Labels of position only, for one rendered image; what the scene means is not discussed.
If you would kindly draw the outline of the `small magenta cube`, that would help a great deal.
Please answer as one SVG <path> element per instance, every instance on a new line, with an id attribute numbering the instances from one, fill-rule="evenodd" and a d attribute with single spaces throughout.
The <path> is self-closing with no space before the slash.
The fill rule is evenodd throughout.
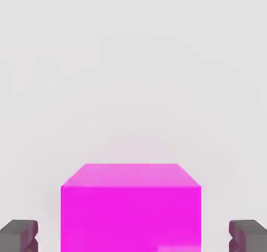
<path id="1" fill-rule="evenodd" d="M 60 252 L 201 252 L 201 200 L 176 163 L 86 164 L 61 187 Z"/>

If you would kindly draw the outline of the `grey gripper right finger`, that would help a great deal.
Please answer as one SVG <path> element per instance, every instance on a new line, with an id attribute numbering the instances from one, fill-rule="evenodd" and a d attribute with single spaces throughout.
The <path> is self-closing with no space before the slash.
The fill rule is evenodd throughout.
<path id="1" fill-rule="evenodd" d="M 267 252 L 267 229 L 256 220 L 231 220 L 229 252 Z"/>

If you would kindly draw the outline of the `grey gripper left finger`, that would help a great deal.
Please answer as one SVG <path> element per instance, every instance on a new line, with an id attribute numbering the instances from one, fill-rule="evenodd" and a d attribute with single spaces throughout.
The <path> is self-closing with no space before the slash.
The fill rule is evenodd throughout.
<path id="1" fill-rule="evenodd" d="M 36 220 L 11 220 L 0 229 L 0 252 L 38 252 Z"/>

